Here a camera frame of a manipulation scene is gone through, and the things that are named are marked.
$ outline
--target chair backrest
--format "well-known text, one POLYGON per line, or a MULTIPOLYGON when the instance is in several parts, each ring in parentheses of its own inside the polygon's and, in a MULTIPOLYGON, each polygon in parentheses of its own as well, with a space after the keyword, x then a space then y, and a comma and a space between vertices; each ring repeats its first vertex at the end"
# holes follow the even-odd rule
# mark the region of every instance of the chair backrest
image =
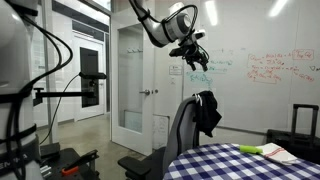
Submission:
POLYGON ((195 116, 196 98, 184 100, 174 118, 167 147, 163 157, 162 171, 166 173, 170 163, 186 150, 199 146, 199 132, 196 130, 195 116))

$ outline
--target checkered tablecloth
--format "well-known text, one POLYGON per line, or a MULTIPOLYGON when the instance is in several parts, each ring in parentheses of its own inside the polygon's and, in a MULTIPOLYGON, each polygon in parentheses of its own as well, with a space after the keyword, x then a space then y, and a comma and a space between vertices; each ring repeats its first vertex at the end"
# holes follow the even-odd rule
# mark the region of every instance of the checkered tablecloth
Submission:
POLYGON ((320 165, 299 159, 285 166, 242 153, 236 144, 212 144, 182 153, 164 179, 320 179, 320 165))

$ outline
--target green highlighter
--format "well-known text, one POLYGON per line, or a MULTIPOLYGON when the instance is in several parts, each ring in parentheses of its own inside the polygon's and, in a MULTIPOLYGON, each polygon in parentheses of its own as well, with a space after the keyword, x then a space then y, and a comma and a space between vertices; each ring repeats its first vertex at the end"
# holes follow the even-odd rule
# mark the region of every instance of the green highlighter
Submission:
POLYGON ((254 146, 240 145, 239 149, 241 152, 251 153, 251 154, 261 154, 263 152, 262 149, 256 148, 254 146))

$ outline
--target door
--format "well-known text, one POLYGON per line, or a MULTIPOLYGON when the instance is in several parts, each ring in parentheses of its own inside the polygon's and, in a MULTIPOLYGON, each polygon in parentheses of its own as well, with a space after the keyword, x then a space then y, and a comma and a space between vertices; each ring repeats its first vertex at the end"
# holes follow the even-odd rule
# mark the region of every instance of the door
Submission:
POLYGON ((112 141, 152 152, 154 47, 131 8, 111 17, 112 141))
MULTIPOLYGON (((104 71, 103 42, 74 33, 74 58, 76 72, 93 74, 104 71)), ((104 114, 105 80, 75 79, 76 91, 94 92, 94 97, 77 97, 75 120, 81 120, 104 114)))

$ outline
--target rolling suitcase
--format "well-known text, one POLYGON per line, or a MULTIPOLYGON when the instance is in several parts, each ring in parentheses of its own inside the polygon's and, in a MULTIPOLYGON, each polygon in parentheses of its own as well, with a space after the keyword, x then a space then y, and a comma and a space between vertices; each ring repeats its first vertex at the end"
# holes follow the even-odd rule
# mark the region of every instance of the rolling suitcase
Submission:
POLYGON ((294 104, 291 132, 268 130, 267 143, 275 143, 296 157, 320 164, 320 138, 316 137, 319 106, 294 104), (310 135, 296 133, 297 113, 299 108, 311 108, 312 125, 310 135))

